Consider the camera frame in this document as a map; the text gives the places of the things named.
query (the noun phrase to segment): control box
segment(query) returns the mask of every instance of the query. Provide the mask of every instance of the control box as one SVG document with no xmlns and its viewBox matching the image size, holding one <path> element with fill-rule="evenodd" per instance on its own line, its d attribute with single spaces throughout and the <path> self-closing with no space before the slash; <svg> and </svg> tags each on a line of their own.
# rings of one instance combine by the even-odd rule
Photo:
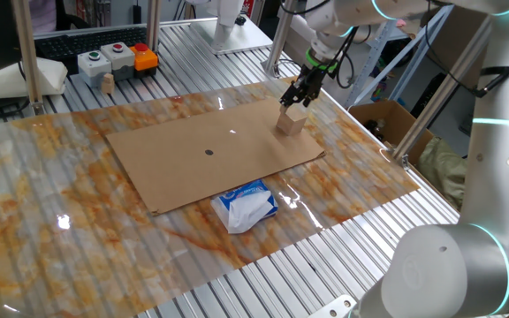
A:
<svg viewBox="0 0 509 318">
<path fill-rule="evenodd" d="M 100 51 L 111 61 L 115 81 L 130 79 L 134 76 L 134 53 L 124 43 L 103 45 Z"/>
<path fill-rule="evenodd" d="M 106 73 L 111 73 L 111 62 L 99 51 L 78 55 L 78 74 L 88 86 L 101 86 L 103 75 Z"/>
<path fill-rule="evenodd" d="M 158 56 L 155 52 L 144 43 L 137 43 L 130 49 L 134 53 L 134 77 L 139 79 L 155 75 L 158 66 Z"/>
</svg>

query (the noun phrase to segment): cardboard sheet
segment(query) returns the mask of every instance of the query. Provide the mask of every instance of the cardboard sheet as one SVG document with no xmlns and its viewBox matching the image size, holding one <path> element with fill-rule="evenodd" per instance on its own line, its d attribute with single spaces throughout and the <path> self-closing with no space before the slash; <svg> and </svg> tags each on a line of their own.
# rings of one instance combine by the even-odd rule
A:
<svg viewBox="0 0 509 318">
<path fill-rule="evenodd" d="M 324 155 L 306 132 L 276 128 L 268 99 L 107 136 L 154 215 Z"/>
</svg>

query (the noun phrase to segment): small wooden block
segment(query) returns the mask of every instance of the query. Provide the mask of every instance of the small wooden block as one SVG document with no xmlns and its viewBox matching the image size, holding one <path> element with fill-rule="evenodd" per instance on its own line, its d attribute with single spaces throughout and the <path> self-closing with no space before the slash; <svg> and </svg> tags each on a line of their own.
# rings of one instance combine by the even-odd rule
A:
<svg viewBox="0 0 509 318">
<path fill-rule="evenodd" d="M 286 112 L 280 113 L 276 127 L 288 136 L 293 136 L 301 132 L 304 124 L 306 124 L 306 119 L 308 119 L 308 116 L 297 106 L 290 106 Z"/>
<path fill-rule="evenodd" d="M 113 94 L 114 91 L 115 79 L 113 78 L 113 74 L 107 73 L 103 75 L 102 92 L 104 94 Z"/>
</svg>

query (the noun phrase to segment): marble-patterned mat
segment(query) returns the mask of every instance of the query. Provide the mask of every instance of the marble-patterned mat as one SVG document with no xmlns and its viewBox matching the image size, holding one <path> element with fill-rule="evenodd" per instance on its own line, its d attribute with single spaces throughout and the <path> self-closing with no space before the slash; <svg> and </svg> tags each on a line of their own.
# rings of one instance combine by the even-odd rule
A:
<svg viewBox="0 0 509 318">
<path fill-rule="evenodd" d="M 306 129 L 327 155 L 266 177 L 277 215 L 241 235 L 226 233 L 209 199 L 151 216 L 104 138 L 276 98 L 287 85 L 0 124 L 0 312 L 132 316 L 418 188 L 324 95 Z"/>
</svg>

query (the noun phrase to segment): green button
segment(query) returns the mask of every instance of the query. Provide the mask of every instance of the green button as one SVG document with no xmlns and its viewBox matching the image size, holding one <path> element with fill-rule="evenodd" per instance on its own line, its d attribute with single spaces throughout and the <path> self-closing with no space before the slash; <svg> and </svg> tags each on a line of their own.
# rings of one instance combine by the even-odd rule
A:
<svg viewBox="0 0 509 318">
<path fill-rule="evenodd" d="M 90 52 L 89 59 L 91 59 L 93 61 L 97 61 L 99 59 L 99 53 L 98 52 Z"/>
</svg>

